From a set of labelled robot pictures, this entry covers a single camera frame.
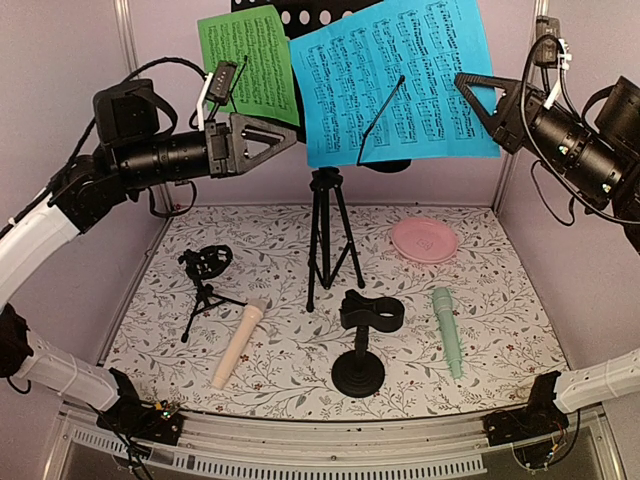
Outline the black round-base microphone stand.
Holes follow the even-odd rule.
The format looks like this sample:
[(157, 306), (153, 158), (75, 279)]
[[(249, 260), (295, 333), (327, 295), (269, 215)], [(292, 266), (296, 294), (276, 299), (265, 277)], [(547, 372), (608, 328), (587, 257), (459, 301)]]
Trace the black round-base microphone stand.
[(354, 348), (340, 355), (331, 370), (335, 388), (351, 398), (366, 398), (384, 383), (385, 367), (380, 358), (368, 350), (369, 330), (393, 333), (404, 323), (405, 307), (392, 297), (368, 298), (348, 290), (339, 309), (341, 326), (354, 329)]

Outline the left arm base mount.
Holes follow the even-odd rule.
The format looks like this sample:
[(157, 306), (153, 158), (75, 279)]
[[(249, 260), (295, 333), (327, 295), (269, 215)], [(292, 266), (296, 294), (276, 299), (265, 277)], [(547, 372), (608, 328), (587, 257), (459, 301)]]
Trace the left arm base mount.
[(108, 410), (98, 413), (96, 425), (123, 437), (176, 446), (185, 420), (180, 405), (141, 400), (126, 374), (115, 368), (109, 372), (115, 377), (119, 397)]

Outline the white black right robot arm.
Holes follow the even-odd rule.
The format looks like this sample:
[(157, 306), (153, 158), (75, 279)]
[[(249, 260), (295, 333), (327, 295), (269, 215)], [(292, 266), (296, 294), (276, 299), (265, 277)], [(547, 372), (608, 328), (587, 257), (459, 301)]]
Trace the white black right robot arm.
[[(569, 192), (586, 213), (622, 227), (639, 245), (639, 88), (626, 77), (594, 93), (577, 111), (566, 91), (568, 48), (557, 21), (545, 17), (525, 66), (554, 68), (554, 86), (527, 79), (460, 74), (456, 87), (490, 137), (514, 154), (522, 149)], [(603, 105), (595, 122), (586, 115)]]

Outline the mint green toy microphone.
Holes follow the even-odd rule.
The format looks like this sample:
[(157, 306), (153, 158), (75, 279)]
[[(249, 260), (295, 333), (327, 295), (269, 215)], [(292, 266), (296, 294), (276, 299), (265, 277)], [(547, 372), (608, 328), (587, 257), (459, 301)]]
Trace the mint green toy microphone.
[(445, 287), (435, 288), (432, 293), (432, 304), (438, 320), (446, 362), (452, 378), (459, 380), (463, 376), (462, 352), (449, 290)]

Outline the green sheet music page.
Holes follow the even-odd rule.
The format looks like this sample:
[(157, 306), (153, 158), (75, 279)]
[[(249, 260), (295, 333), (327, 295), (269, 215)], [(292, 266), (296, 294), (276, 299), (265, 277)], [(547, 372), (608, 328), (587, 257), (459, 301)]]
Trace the green sheet music page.
[(300, 124), (289, 42), (274, 6), (201, 19), (197, 27), (206, 71), (221, 61), (238, 65), (234, 104), (226, 112)]

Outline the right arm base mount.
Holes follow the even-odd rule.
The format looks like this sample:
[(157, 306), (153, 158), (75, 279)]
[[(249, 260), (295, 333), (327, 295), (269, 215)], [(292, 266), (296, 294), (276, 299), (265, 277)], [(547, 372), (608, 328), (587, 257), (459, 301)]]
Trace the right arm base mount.
[(569, 427), (567, 415), (554, 403), (555, 383), (560, 375), (559, 371), (552, 371), (537, 376), (524, 407), (499, 409), (485, 415), (482, 423), (489, 445), (504, 445), (559, 433), (558, 440), (547, 441), (538, 447), (521, 447), (514, 454), (527, 469), (536, 471), (550, 467)]

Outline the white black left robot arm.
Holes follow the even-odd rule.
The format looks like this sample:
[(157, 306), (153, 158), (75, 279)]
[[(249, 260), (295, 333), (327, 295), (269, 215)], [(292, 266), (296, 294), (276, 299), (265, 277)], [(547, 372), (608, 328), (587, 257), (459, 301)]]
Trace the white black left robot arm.
[(1, 232), (1, 375), (39, 383), (95, 409), (128, 434), (148, 426), (148, 412), (129, 378), (78, 360), (31, 330), (11, 306), (19, 287), (58, 249), (86, 233), (115, 206), (165, 182), (242, 175), (293, 146), (295, 130), (278, 121), (232, 113), (225, 122), (200, 114), (195, 130), (177, 133), (159, 119), (178, 119), (150, 79), (135, 70), (98, 92), (88, 131), (96, 150), (74, 150), (44, 189)]

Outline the black music stand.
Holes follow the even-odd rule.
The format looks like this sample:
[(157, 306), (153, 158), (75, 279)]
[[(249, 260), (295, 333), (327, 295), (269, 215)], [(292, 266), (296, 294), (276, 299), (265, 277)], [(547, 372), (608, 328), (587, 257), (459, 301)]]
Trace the black music stand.
[[(286, 35), (295, 39), (320, 29), (325, 25), (323, 17), (329, 23), (337, 21), (347, 13), (355, 13), (372, 6), (369, 0), (363, 1), (280, 1), (271, 4), (281, 16), (288, 15), (284, 22)], [(322, 167), (312, 172), (310, 190), (312, 192), (312, 215), (310, 230), (310, 246), (308, 256), (308, 293), (306, 310), (313, 312), (315, 308), (315, 286), (321, 285), (328, 290), (334, 283), (344, 261), (349, 258), (353, 262), (356, 282), (359, 288), (365, 287), (364, 277), (356, 250), (351, 224), (342, 184), (344, 178), (336, 167)], [(332, 259), (331, 254), (331, 202), (334, 196), (340, 212), (340, 218), (346, 243), (339, 250), (339, 257)]]

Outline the beige toy microphone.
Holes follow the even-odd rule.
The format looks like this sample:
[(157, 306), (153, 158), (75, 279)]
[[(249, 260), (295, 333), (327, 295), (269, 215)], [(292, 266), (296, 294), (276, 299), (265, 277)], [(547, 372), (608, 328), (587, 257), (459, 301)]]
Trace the beige toy microphone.
[(267, 301), (265, 299), (248, 300), (237, 329), (213, 375), (212, 386), (215, 389), (222, 390), (225, 387), (255, 327), (263, 318), (266, 307)]

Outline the blue sheet music page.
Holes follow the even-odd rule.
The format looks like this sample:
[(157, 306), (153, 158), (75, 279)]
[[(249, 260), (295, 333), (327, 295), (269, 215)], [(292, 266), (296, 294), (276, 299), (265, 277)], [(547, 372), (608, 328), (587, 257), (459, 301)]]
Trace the blue sheet music page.
[(476, 2), (382, 1), (289, 48), (310, 167), (499, 156), (454, 85), (492, 72)]

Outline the black tripod microphone stand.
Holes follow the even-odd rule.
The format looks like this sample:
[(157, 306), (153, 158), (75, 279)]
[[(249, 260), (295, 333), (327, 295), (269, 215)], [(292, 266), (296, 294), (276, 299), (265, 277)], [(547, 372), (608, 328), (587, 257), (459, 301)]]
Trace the black tripod microphone stand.
[(213, 286), (207, 283), (220, 276), (232, 260), (233, 253), (227, 245), (210, 245), (199, 251), (187, 249), (178, 257), (178, 263), (185, 265), (186, 274), (196, 287), (196, 302), (181, 336), (182, 343), (188, 341), (193, 321), (198, 315), (225, 303), (242, 307), (246, 305), (245, 302), (216, 294)]

